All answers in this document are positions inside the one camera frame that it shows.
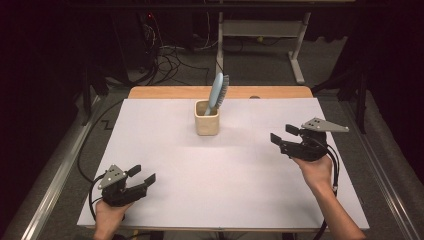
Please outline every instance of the brush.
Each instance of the brush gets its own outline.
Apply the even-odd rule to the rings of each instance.
[[[216,107],[218,109],[222,105],[229,85],[230,77],[228,75],[223,76],[222,73],[216,75],[209,95],[208,108],[206,109],[205,116],[210,115],[212,108]]]

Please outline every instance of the blue brush handle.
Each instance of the blue brush handle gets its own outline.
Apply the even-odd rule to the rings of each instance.
[[[208,108],[206,109],[205,116],[209,116],[213,107],[215,107],[218,101],[219,93],[221,92],[222,83],[224,81],[224,75],[218,73],[212,85],[212,90],[209,95]]]

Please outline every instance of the white table surface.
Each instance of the white table surface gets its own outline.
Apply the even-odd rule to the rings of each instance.
[[[156,173],[147,197],[137,201],[121,226],[138,229],[311,230],[322,214],[298,166],[270,142],[270,133],[300,142],[285,124],[300,127],[324,118],[317,99],[226,99],[217,136],[198,136],[198,99],[126,99],[96,176],[116,164],[142,171],[127,180],[141,184]],[[327,142],[336,149],[332,135]],[[93,199],[101,196],[94,188]],[[340,159],[338,199],[361,229],[369,225]],[[92,227],[87,201],[78,225]]]

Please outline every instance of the silver metal bracket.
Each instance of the silver metal bracket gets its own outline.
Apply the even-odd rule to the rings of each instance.
[[[127,174],[122,171],[118,166],[113,164],[110,166],[109,170],[107,170],[105,176],[97,187],[99,190],[102,190],[105,187],[108,187],[117,181],[124,179],[127,177]]]
[[[313,118],[302,124],[302,127],[316,132],[349,132],[348,127],[343,127],[319,118]]]

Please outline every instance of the forearm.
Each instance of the forearm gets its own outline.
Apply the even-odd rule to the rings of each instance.
[[[115,235],[114,232],[108,231],[108,230],[96,230],[94,233],[94,240],[111,240],[113,239],[113,236]]]
[[[316,188],[313,193],[334,239],[365,239],[364,233],[334,196],[331,187]]]

